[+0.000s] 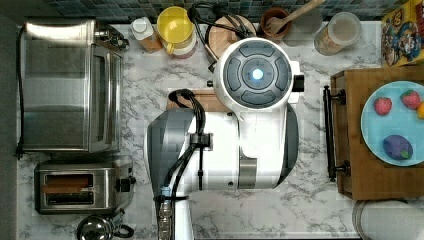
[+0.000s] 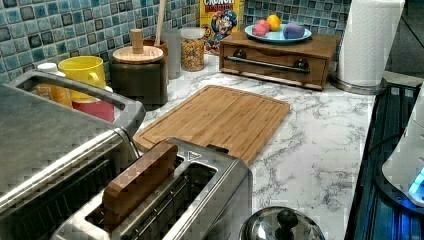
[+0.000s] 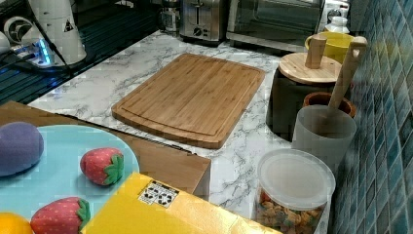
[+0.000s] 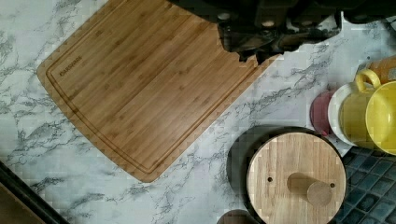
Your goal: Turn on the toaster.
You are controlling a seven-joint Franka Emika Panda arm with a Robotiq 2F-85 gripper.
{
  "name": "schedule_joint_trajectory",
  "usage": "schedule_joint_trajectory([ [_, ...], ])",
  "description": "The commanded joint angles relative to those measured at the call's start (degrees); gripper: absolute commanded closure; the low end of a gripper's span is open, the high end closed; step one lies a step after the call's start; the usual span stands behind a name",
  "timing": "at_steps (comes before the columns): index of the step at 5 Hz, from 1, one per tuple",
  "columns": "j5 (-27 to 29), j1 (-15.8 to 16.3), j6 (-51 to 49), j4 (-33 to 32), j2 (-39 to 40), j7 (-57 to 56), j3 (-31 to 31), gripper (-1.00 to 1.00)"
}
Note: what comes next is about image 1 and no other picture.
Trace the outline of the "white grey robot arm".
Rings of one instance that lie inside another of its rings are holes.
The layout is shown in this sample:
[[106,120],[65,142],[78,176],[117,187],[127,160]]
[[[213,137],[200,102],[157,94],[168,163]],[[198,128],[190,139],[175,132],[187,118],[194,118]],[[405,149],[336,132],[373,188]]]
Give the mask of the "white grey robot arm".
[[213,73],[211,98],[174,90],[173,108],[147,128],[158,240],[194,240],[191,193],[273,189],[297,161],[298,62],[274,42],[251,37],[230,45]]

